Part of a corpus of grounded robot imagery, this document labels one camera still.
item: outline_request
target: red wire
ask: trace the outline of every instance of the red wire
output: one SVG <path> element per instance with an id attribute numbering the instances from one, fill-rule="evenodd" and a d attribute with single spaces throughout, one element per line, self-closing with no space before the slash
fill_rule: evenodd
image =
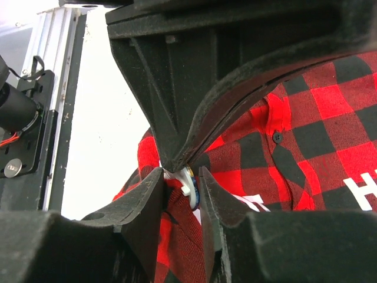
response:
<path id="1" fill-rule="evenodd" d="M 17 133 L 14 133 L 14 135 L 13 135 L 12 137 L 10 137 L 10 138 L 8 138 L 8 139 L 2 141 L 2 142 L 0 143 L 0 147 L 2 147 L 2 146 L 6 146 L 7 144 L 10 144 L 10 143 L 13 143 L 13 142 L 15 142 L 15 141 L 18 140 L 18 139 L 19 139 L 19 137 L 17 136 Z"/>

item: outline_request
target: shirt button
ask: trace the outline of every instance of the shirt button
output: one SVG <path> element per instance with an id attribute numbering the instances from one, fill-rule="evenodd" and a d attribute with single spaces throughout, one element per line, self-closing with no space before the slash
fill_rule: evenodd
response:
<path id="1" fill-rule="evenodd" d="M 275 143 L 279 144 L 283 141 L 283 135 L 276 131 L 275 134 L 273 134 L 272 139 Z"/>

